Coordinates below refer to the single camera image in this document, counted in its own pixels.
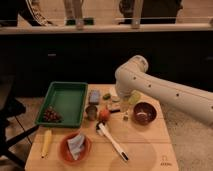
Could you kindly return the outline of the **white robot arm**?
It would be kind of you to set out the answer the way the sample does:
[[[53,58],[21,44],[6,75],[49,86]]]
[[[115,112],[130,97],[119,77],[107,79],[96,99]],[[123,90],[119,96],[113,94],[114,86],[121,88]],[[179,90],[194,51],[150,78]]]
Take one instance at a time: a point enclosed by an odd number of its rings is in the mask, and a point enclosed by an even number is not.
[[[129,97],[134,90],[182,110],[208,126],[213,126],[213,93],[174,83],[147,74],[149,64],[135,55],[115,71],[116,93]]]

